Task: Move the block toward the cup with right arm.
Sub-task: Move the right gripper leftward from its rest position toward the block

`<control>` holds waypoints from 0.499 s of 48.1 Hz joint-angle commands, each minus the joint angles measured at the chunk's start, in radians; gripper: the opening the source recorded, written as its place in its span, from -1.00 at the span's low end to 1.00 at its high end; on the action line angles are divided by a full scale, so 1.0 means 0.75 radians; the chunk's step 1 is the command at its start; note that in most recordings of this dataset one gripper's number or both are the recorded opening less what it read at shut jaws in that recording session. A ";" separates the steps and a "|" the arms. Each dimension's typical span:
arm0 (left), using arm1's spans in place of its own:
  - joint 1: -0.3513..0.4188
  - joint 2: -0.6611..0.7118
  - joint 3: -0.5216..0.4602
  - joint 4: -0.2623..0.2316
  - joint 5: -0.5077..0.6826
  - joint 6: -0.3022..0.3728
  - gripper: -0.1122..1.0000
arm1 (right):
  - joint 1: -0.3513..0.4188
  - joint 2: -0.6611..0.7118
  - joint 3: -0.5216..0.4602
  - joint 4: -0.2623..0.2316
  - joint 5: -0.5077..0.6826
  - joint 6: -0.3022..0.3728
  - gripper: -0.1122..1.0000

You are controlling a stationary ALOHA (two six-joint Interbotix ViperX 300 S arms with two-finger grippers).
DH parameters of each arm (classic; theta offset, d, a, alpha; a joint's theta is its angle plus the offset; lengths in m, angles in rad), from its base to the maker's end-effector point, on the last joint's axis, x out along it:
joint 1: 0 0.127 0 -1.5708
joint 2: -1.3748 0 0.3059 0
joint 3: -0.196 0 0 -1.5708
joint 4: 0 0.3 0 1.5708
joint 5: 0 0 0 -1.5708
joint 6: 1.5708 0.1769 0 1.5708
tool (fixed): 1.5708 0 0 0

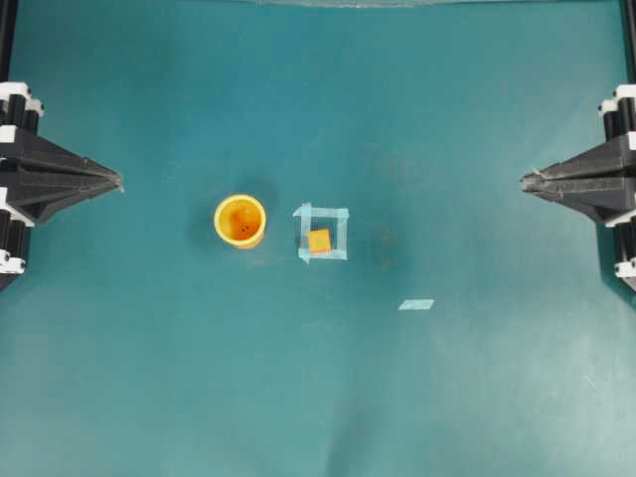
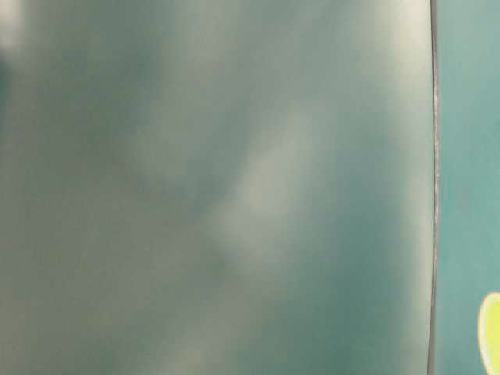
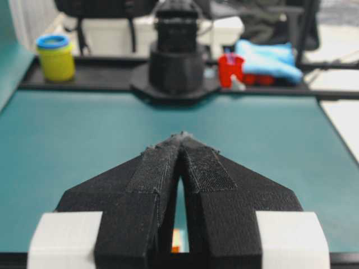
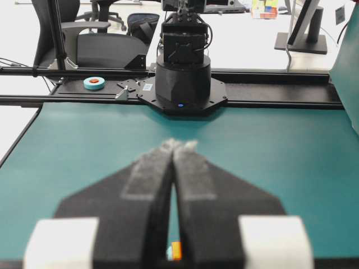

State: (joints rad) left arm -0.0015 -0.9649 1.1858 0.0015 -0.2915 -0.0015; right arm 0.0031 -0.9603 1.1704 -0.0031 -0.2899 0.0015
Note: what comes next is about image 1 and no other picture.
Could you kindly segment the left black-white gripper body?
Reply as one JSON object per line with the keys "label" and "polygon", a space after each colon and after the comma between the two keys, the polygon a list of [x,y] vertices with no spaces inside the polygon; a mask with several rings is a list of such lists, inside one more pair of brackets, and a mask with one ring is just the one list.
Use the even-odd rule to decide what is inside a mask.
{"label": "left black-white gripper body", "polygon": [[1,84],[1,288],[27,268],[32,228],[42,212],[26,162],[27,147],[37,136],[42,103],[27,84]]}

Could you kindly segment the right black-white gripper body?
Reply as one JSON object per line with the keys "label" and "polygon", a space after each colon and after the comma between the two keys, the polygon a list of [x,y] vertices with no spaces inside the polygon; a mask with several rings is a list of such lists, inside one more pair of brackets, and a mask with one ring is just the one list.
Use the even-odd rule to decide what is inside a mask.
{"label": "right black-white gripper body", "polygon": [[624,180],[624,205],[610,215],[606,227],[614,237],[617,278],[635,290],[635,85],[622,84],[599,106],[607,142],[620,147],[622,161],[616,175]]}

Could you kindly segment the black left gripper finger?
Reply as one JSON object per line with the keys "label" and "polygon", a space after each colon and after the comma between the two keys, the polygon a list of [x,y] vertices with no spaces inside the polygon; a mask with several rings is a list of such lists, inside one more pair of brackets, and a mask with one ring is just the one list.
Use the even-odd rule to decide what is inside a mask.
{"label": "black left gripper finger", "polygon": [[2,177],[1,226],[42,224],[55,213],[121,189],[120,177]]}
{"label": "black left gripper finger", "polygon": [[27,168],[121,179],[117,172],[17,126],[1,127],[1,158]]}

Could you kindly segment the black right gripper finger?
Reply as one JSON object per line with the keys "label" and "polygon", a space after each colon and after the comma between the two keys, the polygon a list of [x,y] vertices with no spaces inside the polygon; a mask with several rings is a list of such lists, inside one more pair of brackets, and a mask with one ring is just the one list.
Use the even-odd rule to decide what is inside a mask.
{"label": "black right gripper finger", "polygon": [[529,174],[541,180],[599,178],[635,173],[635,133],[627,132],[566,161]]}
{"label": "black right gripper finger", "polygon": [[521,179],[522,191],[584,214],[612,227],[635,212],[635,179],[627,177],[549,180],[538,174]]}

